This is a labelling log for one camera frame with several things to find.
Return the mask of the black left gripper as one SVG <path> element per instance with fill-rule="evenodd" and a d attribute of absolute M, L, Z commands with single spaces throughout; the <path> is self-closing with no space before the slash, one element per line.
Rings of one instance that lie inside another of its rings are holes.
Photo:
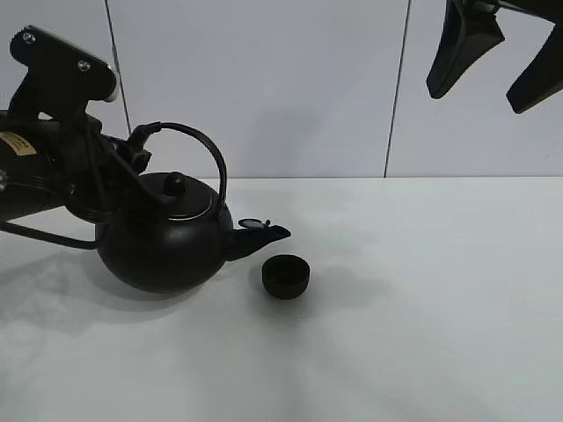
<path fill-rule="evenodd" d="M 10 41 L 26 73 L 6 110 L 6 219 L 64 207 L 87 222 L 109 222 L 120 207 L 166 207 L 165 172 L 146 173 L 152 154 L 105 135 L 88 114 L 111 102 L 118 77 L 96 55 L 26 25 Z"/>

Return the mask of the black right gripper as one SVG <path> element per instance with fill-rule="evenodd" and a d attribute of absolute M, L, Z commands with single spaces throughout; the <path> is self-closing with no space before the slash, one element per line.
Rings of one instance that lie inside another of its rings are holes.
<path fill-rule="evenodd" d="M 562 0 L 447 1 L 435 59 L 426 79 L 429 96 L 444 97 L 476 61 L 501 44 L 500 8 L 550 22 L 562 21 Z M 545 44 L 507 92 L 517 114 L 562 90 L 562 25 L 556 24 Z"/>

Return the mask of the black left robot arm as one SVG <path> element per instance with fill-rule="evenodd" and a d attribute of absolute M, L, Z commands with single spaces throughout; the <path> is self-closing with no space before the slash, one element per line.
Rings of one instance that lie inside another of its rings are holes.
<path fill-rule="evenodd" d="M 87 112 L 91 102 L 117 97 L 111 65 L 36 25 L 11 38 L 10 53 L 26 74 L 1 112 L 1 190 L 13 202 L 7 219 L 66 207 L 107 223 L 126 205 L 167 204 L 141 176 L 150 153 L 105 135 Z"/>

